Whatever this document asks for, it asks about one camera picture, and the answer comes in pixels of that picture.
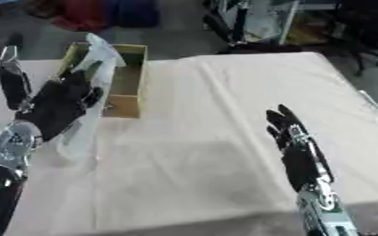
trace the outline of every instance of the silver robotic forearm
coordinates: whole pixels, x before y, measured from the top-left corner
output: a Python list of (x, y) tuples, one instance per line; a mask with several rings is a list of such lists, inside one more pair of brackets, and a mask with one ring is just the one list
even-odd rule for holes
[(0, 134), (0, 166), (27, 177), (30, 154), (41, 144), (41, 132), (29, 122), (15, 121)]
[(298, 192), (297, 206), (309, 236), (358, 236), (358, 231), (332, 190), (332, 178), (319, 157), (315, 143), (298, 125), (289, 128), (290, 145), (307, 146), (319, 177)]
[(40, 130), (29, 122), (15, 121), (0, 134), (0, 236), (28, 178), (30, 155), (40, 144)]

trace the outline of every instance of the red object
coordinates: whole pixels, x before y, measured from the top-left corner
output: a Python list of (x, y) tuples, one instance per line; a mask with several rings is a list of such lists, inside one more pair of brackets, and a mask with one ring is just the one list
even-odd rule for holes
[(64, 0), (63, 15), (53, 24), (67, 30), (101, 30), (106, 26), (102, 0)]

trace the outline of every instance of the office chair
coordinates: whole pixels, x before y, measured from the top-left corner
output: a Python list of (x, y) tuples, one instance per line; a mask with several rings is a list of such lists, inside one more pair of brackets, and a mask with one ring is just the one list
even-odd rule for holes
[[(297, 45), (278, 45), (277, 42), (249, 42), (245, 39), (245, 24), (253, 0), (227, 0), (227, 8), (236, 7), (233, 27), (229, 27), (219, 14), (219, 1), (205, 0), (204, 7), (209, 10), (203, 18), (204, 24), (227, 43), (227, 47), (218, 54), (229, 53), (296, 53), (302, 52)], [(278, 0), (279, 4), (289, 0)]]
[[(345, 26), (339, 36), (335, 34), (338, 26)], [(366, 32), (378, 29), (378, 0), (341, 0), (336, 6), (329, 28), (327, 43), (310, 46), (332, 46), (349, 52), (358, 64), (355, 75), (361, 77), (365, 71), (362, 55), (368, 54), (378, 59), (378, 53), (362, 41)]]

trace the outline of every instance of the gray floor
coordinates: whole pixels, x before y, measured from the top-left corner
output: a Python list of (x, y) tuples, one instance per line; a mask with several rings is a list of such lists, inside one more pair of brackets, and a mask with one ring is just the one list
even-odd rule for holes
[[(209, 54), (224, 44), (212, 32), (202, 30), (201, 0), (160, 0), (161, 24), (155, 29), (121, 29), (114, 27), (100, 33), (111, 43), (145, 44), (150, 59), (173, 59)], [(58, 59), (73, 41), (84, 41), (85, 32), (59, 29), (48, 21), (8, 9), (0, 17), (0, 41), (13, 31), (25, 35), (27, 47), (22, 59)]]

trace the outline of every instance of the wrinkled fabric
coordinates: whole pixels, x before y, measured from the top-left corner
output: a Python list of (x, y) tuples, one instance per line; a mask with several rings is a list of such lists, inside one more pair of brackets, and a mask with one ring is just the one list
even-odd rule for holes
[[(58, 62), (22, 67), (39, 88)], [(265, 130), (280, 103), (314, 135), (360, 231), (378, 230), (378, 111), (324, 57), (201, 56), (147, 75), (142, 117), (103, 118), (95, 155), (72, 161), (52, 142), (33, 156), (6, 235), (303, 235)], [(0, 127), (4, 102), (0, 89)]]

